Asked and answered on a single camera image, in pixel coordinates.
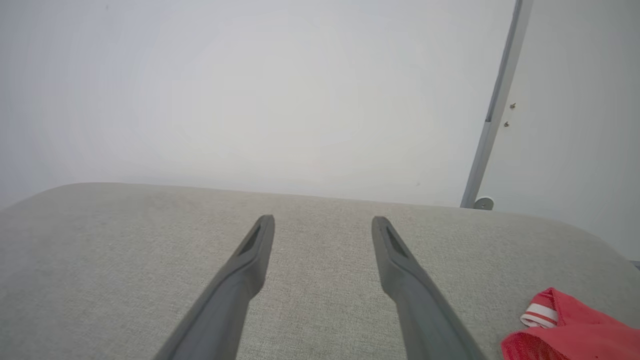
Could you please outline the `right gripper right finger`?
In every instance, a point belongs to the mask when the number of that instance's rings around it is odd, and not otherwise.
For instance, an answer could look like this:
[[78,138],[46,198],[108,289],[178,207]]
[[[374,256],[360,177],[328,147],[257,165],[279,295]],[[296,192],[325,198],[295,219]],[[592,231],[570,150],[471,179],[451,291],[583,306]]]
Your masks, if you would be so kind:
[[395,303],[407,359],[486,359],[391,221],[375,216],[371,235],[381,287]]

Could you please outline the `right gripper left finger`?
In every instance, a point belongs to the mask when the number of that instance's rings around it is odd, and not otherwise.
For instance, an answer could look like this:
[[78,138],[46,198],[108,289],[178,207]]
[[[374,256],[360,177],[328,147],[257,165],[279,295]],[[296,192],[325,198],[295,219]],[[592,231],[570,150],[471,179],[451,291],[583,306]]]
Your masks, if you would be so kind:
[[274,216],[258,217],[154,359],[235,360],[249,303],[265,284],[274,234]]

